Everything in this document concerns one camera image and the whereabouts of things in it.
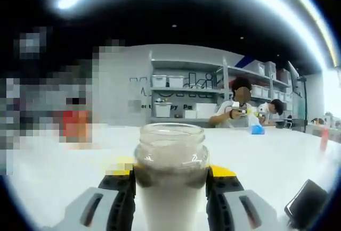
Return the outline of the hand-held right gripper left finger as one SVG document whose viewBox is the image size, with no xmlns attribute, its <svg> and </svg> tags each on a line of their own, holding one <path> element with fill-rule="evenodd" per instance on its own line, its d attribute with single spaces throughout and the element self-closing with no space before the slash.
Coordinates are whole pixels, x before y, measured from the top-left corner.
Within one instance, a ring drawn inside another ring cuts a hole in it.
<svg viewBox="0 0 341 231">
<path fill-rule="evenodd" d="M 131 230 L 135 213 L 134 159 L 119 157 L 97 187 L 90 187 L 65 209 L 57 230 Z"/>
</svg>

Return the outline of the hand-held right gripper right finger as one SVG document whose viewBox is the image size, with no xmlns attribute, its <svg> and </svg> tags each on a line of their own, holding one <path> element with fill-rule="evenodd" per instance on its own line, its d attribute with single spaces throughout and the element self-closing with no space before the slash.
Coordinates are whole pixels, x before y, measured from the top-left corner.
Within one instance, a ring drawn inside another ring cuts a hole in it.
<svg viewBox="0 0 341 231">
<path fill-rule="evenodd" d="M 210 230 L 280 230 L 276 210 L 227 168 L 208 167 L 206 198 Z"/>
</svg>

